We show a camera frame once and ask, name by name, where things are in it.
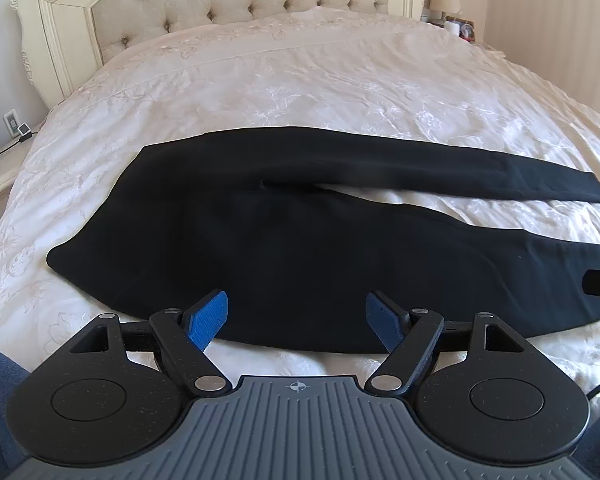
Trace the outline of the black pants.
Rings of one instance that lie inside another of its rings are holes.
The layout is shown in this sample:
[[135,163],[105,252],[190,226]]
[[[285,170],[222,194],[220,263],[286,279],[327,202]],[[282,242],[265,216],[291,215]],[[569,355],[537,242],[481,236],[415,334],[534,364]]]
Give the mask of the black pants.
[[600,321],[582,278],[600,245],[480,228],[428,208],[350,195],[381,188],[600,204],[594,174],[478,148],[302,127],[235,129],[146,146],[47,262],[134,316],[228,298],[223,339],[377,353],[378,290],[455,322],[489,311],[535,337]]

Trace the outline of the small charger cube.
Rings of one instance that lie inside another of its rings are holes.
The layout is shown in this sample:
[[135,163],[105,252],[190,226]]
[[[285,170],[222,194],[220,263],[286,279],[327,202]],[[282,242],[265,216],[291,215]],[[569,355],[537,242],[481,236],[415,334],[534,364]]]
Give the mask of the small charger cube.
[[29,139],[30,136],[32,136],[32,130],[25,122],[23,122],[18,127],[18,132],[19,132],[19,139],[21,142]]

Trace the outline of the framed photo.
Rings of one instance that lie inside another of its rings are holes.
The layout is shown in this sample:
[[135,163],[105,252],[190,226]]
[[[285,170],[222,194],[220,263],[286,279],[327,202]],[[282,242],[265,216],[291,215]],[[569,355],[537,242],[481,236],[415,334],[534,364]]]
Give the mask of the framed photo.
[[458,20],[460,24],[460,38],[473,44],[476,41],[476,30],[473,21]]

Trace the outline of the cream tufted headboard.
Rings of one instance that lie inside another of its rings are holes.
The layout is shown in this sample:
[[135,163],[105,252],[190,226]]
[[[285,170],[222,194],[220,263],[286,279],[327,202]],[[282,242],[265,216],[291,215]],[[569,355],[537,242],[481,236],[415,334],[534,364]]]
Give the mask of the cream tufted headboard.
[[417,20],[422,0],[10,0],[28,79],[54,107],[126,49],[170,32],[316,6]]

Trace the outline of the white wall outlet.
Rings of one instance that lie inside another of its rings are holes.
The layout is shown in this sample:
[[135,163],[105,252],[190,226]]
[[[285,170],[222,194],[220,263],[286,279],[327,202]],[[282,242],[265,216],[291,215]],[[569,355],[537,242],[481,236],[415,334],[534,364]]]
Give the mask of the white wall outlet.
[[10,136],[12,138],[18,138],[18,136],[20,136],[20,120],[17,111],[14,108],[12,108],[3,115],[3,119]]

